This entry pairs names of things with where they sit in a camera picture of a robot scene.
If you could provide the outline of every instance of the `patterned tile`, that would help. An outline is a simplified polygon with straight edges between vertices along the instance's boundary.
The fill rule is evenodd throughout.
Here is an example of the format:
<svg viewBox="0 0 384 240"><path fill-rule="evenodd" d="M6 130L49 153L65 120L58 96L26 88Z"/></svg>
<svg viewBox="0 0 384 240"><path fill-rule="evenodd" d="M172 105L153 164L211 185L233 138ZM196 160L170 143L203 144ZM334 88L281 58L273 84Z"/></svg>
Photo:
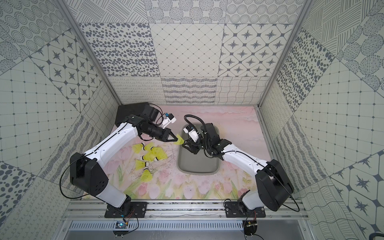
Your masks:
<svg viewBox="0 0 384 240"><path fill-rule="evenodd" d="M147 23L144 0L66 0L78 23Z"/></svg>
<svg viewBox="0 0 384 240"><path fill-rule="evenodd" d="M1 159L37 174L79 112L29 58L0 81Z"/></svg>
<svg viewBox="0 0 384 240"><path fill-rule="evenodd" d="M327 49L301 29L276 79L293 112L333 59L334 56Z"/></svg>
<svg viewBox="0 0 384 240"><path fill-rule="evenodd" d="M110 77L109 80L123 104L166 103L160 77Z"/></svg>
<svg viewBox="0 0 384 240"><path fill-rule="evenodd" d="M375 0L315 0L303 28L334 55L374 6Z"/></svg>
<svg viewBox="0 0 384 240"><path fill-rule="evenodd" d="M218 75L270 77L293 25L225 24Z"/></svg>
<svg viewBox="0 0 384 240"><path fill-rule="evenodd" d="M101 81L71 30L56 37L30 58L79 112Z"/></svg>
<svg viewBox="0 0 384 240"><path fill-rule="evenodd" d="M102 81L99 83L99 87L92 95L89 103L84 107L81 114L92 127L96 128L99 135L104 139L111 133L112 127L115 124L119 105L111 91Z"/></svg>
<svg viewBox="0 0 384 240"><path fill-rule="evenodd" d="M78 196L67 189L63 192L67 196ZM36 177L0 227L0 238L51 239L68 203L69 199L61 195L59 185Z"/></svg>
<svg viewBox="0 0 384 240"><path fill-rule="evenodd" d="M12 37L0 27L0 74L27 57Z"/></svg>
<svg viewBox="0 0 384 240"><path fill-rule="evenodd" d="M375 8L357 27L337 57L373 90L384 97L384 4Z"/></svg>
<svg viewBox="0 0 384 240"><path fill-rule="evenodd" d="M60 177L67 168L72 154L75 152L83 153L103 139L97 130L86 121L84 116L80 115L38 176L59 184ZM69 171L66 171L64 174L61 184L63 188L82 193L81 189L78 189L69 182Z"/></svg>
<svg viewBox="0 0 384 240"><path fill-rule="evenodd" d="M159 75L148 24L82 23L80 28L108 76Z"/></svg>
<svg viewBox="0 0 384 240"><path fill-rule="evenodd" d="M0 195L0 202L2 202L0 209L1 228L8 214L20 202L36 176L4 162L0 162L0 176L3 192Z"/></svg>
<svg viewBox="0 0 384 240"><path fill-rule="evenodd" d="M161 78L167 103L213 104L217 78Z"/></svg>
<svg viewBox="0 0 384 240"><path fill-rule="evenodd" d="M215 104L256 104L268 80L265 77L218 78Z"/></svg>
<svg viewBox="0 0 384 240"><path fill-rule="evenodd" d="M365 239L329 178L299 192L316 237L325 239Z"/></svg>
<svg viewBox="0 0 384 240"><path fill-rule="evenodd" d="M274 139L277 155L295 191L328 177L294 115Z"/></svg>
<svg viewBox="0 0 384 240"><path fill-rule="evenodd" d="M356 221L365 239L383 231L384 151L381 150L331 175L337 192Z"/></svg>
<svg viewBox="0 0 384 240"><path fill-rule="evenodd" d="M221 25L150 24L160 75L216 77L221 48Z"/></svg>
<svg viewBox="0 0 384 240"><path fill-rule="evenodd" d="M2 8L0 27L27 55L70 28L52 0L4 0Z"/></svg>
<svg viewBox="0 0 384 240"><path fill-rule="evenodd" d="M384 148L384 99L337 59L295 116L331 173Z"/></svg>
<svg viewBox="0 0 384 240"><path fill-rule="evenodd" d="M293 114L276 81L272 82L260 109L269 134L275 139Z"/></svg>
<svg viewBox="0 0 384 240"><path fill-rule="evenodd" d="M295 23L304 0L228 0L226 22Z"/></svg>
<svg viewBox="0 0 384 240"><path fill-rule="evenodd" d="M224 23L227 0L144 0L150 23Z"/></svg>

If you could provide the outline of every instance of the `shuttlecock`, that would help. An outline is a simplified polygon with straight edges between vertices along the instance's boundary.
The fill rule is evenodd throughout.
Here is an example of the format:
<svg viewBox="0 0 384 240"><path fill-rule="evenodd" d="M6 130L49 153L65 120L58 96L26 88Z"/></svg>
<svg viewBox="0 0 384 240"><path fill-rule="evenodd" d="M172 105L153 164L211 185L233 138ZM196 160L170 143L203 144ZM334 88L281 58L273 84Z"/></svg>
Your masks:
<svg viewBox="0 0 384 240"><path fill-rule="evenodd" d="M142 182L149 182L152 180L152 174L149 172L147 167L144 169L144 172L141 175L140 180Z"/></svg>
<svg viewBox="0 0 384 240"><path fill-rule="evenodd" d="M143 149L149 151L149 150L151 150L151 148L154 147L154 146L155 146L155 144L154 144L153 142L150 142L150 143L148 143L147 145L145 145L145 146L143 147Z"/></svg>
<svg viewBox="0 0 384 240"><path fill-rule="evenodd" d="M144 147L144 143L139 143L139 144L133 145L132 149L135 153L139 153L143 147Z"/></svg>
<svg viewBox="0 0 384 240"><path fill-rule="evenodd" d="M164 159L167 159L167 158L168 158L167 154L162 150L161 152L159 152L156 155L155 161L164 160Z"/></svg>
<svg viewBox="0 0 384 240"><path fill-rule="evenodd" d="M143 162L143 161L140 161L140 160L137 160L136 159L136 171L137 170L140 170L140 169L143 169L145 167L148 167L149 166L149 163L148 162Z"/></svg>
<svg viewBox="0 0 384 240"><path fill-rule="evenodd" d="M177 142L174 142L174 144L181 145L184 143L184 139L180 135L177 134L176 137L178 140L177 140Z"/></svg>
<svg viewBox="0 0 384 240"><path fill-rule="evenodd" d="M153 162L153 160L155 159L156 155L153 154L153 152L148 152L146 155L142 156L141 158L144 160L144 161L148 161L148 162Z"/></svg>

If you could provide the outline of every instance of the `gray tray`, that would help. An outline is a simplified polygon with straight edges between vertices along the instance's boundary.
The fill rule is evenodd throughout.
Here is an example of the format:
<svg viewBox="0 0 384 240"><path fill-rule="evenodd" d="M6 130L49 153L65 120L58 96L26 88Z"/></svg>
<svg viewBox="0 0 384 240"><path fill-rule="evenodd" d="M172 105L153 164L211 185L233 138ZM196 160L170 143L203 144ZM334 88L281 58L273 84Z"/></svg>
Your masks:
<svg viewBox="0 0 384 240"><path fill-rule="evenodd" d="M201 132L200 127L201 124L195 124L196 128ZM186 134L183 130L180 134L183 139L188 139L188 134ZM207 158L204 155L203 150L200 150L196 155L183 148L180 145L179 155L177 157L177 168L187 174L193 175L211 175L215 174L220 168L221 159L215 158Z"/></svg>

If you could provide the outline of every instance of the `black cable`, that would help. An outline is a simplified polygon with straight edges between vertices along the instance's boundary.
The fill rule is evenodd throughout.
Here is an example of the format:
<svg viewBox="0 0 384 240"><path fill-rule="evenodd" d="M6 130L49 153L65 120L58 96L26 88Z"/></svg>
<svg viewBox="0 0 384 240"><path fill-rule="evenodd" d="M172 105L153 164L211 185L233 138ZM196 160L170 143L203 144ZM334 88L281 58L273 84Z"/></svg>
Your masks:
<svg viewBox="0 0 384 240"><path fill-rule="evenodd" d="M81 158L79 158L79 159L76 159L76 160L73 161L70 165L68 165L67 168L64 170L63 174L62 174L61 177L60 177L60 181L59 181L60 192L61 192L61 194L62 194L64 197L66 197L66 198L68 198L68 199L78 199L78 198L81 198L81 197L83 197L83 196L87 196L87 195L89 195L89 194L85 194L85 195L80 196L80 197L68 197L68 196L66 196L66 195L63 193L63 190L61 189L61 180L63 179L63 176L64 176L65 171L67 171L67 169L68 169L72 164L74 164L75 162L77 162L78 160L80 160L80 159L82 159L82 158L83 158L83 156L82 156Z"/></svg>
<svg viewBox="0 0 384 240"><path fill-rule="evenodd" d="M257 163L257 164L259 164L260 166L262 166L262 167L265 168L265 166L261 165L259 162L257 162L257 161L254 160L253 158L251 158L251 157L250 157L248 154L246 154L246 153L243 153L243 152L240 152L240 151L232 150L232 151L226 151L226 152L223 152L223 154L225 154L225 153L227 153L227 152L239 152L239 153L242 153L242 154L246 155L247 157L249 157L250 159L252 159L255 163ZM297 210L292 209L292 208L288 207L288 206L285 205L285 204L282 204L282 205L283 205L284 207L287 207L287 208L291 209L292 211L300 212L299 205L297 204L296 200L293 198L292 194L289 193L289 191L285 188L284 184L283 184L282 182L280 182L280 180L276 177L275 174L273 174L273 172L271 172L271 171L269 171L269 172L270 172L270 173L273 175L273 177L276 178L276 180L283 186L283 188L284 188L284 189L286 190L286 192L289 194L289 196L291 197L291 199L295 202L295 204L296 204L296 206L297 206Z"/></svg>

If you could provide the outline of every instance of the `table surface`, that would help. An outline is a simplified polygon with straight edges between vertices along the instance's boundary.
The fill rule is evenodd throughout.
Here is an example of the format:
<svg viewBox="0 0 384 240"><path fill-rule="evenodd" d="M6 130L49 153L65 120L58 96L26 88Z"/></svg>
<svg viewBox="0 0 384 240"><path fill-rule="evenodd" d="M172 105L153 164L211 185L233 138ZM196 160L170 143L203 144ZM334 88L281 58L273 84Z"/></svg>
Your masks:
<svg viewBox="0 0 384 240"><path fill-rule="evenodd" d="M244 106L160 106L164 113L172 113L176 122L169 124L174 134L181 133L186 124L184 115L192 114L213 123L220 137L235 144L243 151L264 160L271 160L254 107ZM152 140L162 147L168 159L149 163L150 182L141 182L142 170L135 170L135 160L146 153L135 154L131 146L141 143L134 138L121 148L105 166L110 183L132 199L238 199L247 190L256 190L256 181L237 166L223 161L212 175L191 175L176 166L179 145Z"/></svg>

